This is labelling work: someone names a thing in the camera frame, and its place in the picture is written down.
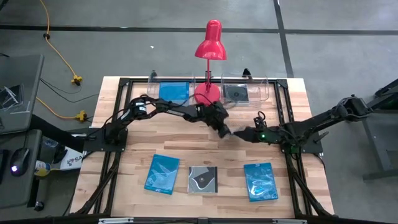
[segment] computer mouse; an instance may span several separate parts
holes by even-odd
[[[25,174],[29,165],[29,154],[29,149],[25,147],[15,150],[10,159],[11,175],[19,177]]]

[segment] wooden tabletop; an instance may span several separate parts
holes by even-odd
[[[112,115],[119,78],[104,77],[93,119],[93,126],[96,128],[102,127],[105,120]],[[311,117],[303,79],[288,78],[287,81],[295,120]],[[131,98],[145,93],[147,84],[135,83]],[[259,110],[265,113],[269,126],[279,124],[273,88],[269,88],[269,99],[266,101],[229,109],[226,124],[231,130],[239,126],[254,126],[253,118]],[[127,146],[121,156],[114,193],[113,217],[294,217],[286,163],[278,145],[253,144],[236,136],[219,139],[217,133],[205,123],[188,123],[171,114],[158,114],[152,119],[134,121],[128,126],[128,130]],[[154,154],[180,159],[172,195],[144,190]],[[71,212],[81,208],[97,187],[103,157],[103,152],[95,152],[83,161]],[[272,164],[278,200],[249,202],[243,165],[259,162]],[[321,162],[313,155],[304,154],[303,164],[308,187],[324,208],[333,213]],[[217,166],[218,193],[188,194],[189,166]],[[297,193],[300,208],[304,212],[301,190]],[[107,194],[108,189],[105,189],[102,209]]]

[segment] lamp base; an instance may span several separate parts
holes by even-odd
[[[206,83],[201,83],[195,89],[195,100],[197,103],[203,103],[204,105],[210,105],[214,101],[220,100],[220,90],[215,84],[210,84],[206,90]]]

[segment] concrete floor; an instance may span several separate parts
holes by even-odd
[[[286,29],[398,30],[394,0],[279,0]],[[205,27],[219,19],[227,28],[277,29],[272,0],[51,0],[46,1],[56,26]],[[0,24],[46,25],[39,0],[12,0],[0,11]],[[42,77],[73,91],[71,73],[45,43],[43,31],[0,30],[0,52],[11,56],[44,54]],[[205,61],[193,56],[203,33],[187,32],[51,32],[74,70],[85,79],[77,100],[98,93],[105,75],[201,75]],[[398,35],[286,35],[294,77],[305,79],[313,114],[355,93],[370,99],[380,87],[397,78]],[[241,73],[286,77],[279,34],[225,33],[228,60],[212,63],[213,74]],[[92,115],[96,98],[71,104],[45,86],[38,96],[65,115],[86,110]],[[35,113],[62,129],[88,126],[63,121],[36,104]],[[344,218],[398,222],[398,178],[363,182],[377,171],[376,160],[360,123],[329,128],[322,140],[326,174],[335,213]],[[77,172],[53,174],[47,180],[46,208],[0,210],[1,219],[61,215],[68,205]]]

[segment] red desk lamp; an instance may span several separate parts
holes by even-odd
[[[195,99],[197,103],[210,105],[209,100],[214,102],[220,99],[218,86],[211,83],[210,60],[226,60],[225,48],[221,43],[220,21],[213,19],[207,23],[205,40],[197,48],[195,56],[207,59],[206,82],[195,89]]]

